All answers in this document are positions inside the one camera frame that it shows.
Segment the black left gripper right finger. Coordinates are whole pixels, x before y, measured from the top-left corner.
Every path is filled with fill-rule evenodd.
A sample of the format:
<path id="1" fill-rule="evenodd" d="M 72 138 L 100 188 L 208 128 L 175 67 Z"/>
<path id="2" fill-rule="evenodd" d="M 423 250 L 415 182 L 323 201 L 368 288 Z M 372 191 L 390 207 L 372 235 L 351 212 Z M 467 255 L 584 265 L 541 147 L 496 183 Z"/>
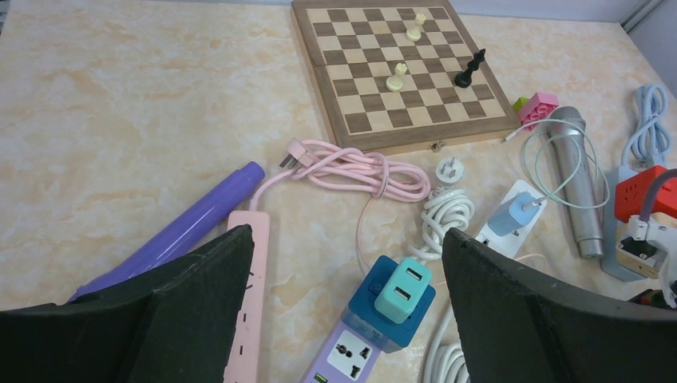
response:
<path id="1" fill-rule="evenodd" d="M 581 289 L 458 229 L 442 263 L 472 381 L 675 381 L 674 310 Z"/>

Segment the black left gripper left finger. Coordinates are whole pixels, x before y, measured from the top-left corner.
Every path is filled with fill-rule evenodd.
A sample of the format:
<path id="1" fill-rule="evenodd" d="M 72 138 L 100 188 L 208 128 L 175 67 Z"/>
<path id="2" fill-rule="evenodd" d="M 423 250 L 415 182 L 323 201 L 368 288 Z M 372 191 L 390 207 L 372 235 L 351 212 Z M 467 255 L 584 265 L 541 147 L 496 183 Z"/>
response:
<path id="1" fill-rule="evenodd" d="M 1 313 L 4 382 L 221 382 L 255 243 L 239 225 L 63 305 Z"/>

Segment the light blue charger plug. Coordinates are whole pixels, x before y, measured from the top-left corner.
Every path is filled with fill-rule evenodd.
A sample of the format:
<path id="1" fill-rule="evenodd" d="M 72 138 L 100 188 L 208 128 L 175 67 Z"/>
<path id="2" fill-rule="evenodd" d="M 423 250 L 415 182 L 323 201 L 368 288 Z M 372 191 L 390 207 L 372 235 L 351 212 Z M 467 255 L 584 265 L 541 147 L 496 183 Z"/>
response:
<path id="1" fill-rule="evenodd" d="M 535 201 L 536 198 L 528 191 L 518 193 L 497 208 L 488 220 L 489 228 L 502 237 L 526 227 L 540 209 Z"/>

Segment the teal charger plug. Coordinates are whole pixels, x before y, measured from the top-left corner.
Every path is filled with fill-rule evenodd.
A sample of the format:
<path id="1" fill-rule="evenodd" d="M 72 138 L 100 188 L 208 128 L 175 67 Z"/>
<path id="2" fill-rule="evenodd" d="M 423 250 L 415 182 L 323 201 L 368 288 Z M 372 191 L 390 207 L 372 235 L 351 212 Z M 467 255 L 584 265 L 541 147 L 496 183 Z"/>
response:
<path id="1" fill-rule="evenodd" d="M 432 272 L 412 257 L 404 258 L 387 279 L 375 299 L 375 309 L 391 322 L 401 325 L 418 308 L 432 299 Z"/>

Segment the wooden cube socket adapter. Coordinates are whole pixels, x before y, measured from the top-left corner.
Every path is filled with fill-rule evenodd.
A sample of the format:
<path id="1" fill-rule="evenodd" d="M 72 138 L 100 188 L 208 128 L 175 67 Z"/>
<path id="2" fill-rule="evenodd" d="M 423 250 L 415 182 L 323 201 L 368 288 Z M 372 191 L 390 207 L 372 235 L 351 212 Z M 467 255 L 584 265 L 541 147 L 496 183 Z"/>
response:
<path id="1" fill-rule="evenodd" d="M 616 246 L 616 260 L 623 267 L 636 272 L 643 278 L 657 279 L 659 268 L 656 266 L 657 249 L 645 242 L 632 238 L 621 241 Z"/>

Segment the blue cube socket adapter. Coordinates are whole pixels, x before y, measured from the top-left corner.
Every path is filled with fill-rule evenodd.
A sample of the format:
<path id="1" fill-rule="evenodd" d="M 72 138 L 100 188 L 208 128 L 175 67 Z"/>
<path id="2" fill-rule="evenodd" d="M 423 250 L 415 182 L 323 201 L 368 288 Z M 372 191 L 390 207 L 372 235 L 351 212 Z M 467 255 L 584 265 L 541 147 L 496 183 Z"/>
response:
<path id="1" fill-rule="evenodd" d="M 414 313 L 401 325 L 388 320 L 375 309 L 375 299 L 399 263 L 382 255 L 366 274 L 358 289 L 342 312 L 341 319 L 358 335 L 384 353 L 394 353 L 408 347 L 426 316 L 434 297 L 419 304 Z"/>

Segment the red cube socket adapter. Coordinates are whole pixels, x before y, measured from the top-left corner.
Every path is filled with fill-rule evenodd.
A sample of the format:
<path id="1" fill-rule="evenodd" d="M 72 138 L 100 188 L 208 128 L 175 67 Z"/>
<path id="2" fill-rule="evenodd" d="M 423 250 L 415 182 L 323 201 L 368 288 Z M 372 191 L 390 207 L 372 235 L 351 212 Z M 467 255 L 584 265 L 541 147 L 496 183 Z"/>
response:
<path id="1" fill-rule="evenodd" d="M 615 217 L 627 223 L 632 215 L 639 215 L 651 184 L 665 172 L 667 172 L 665 167 L 656 165 L 617 184 Z M 658 212 L 676 218 L 676 176 L 663 183 L 652 198 L 651 213 Z"/>

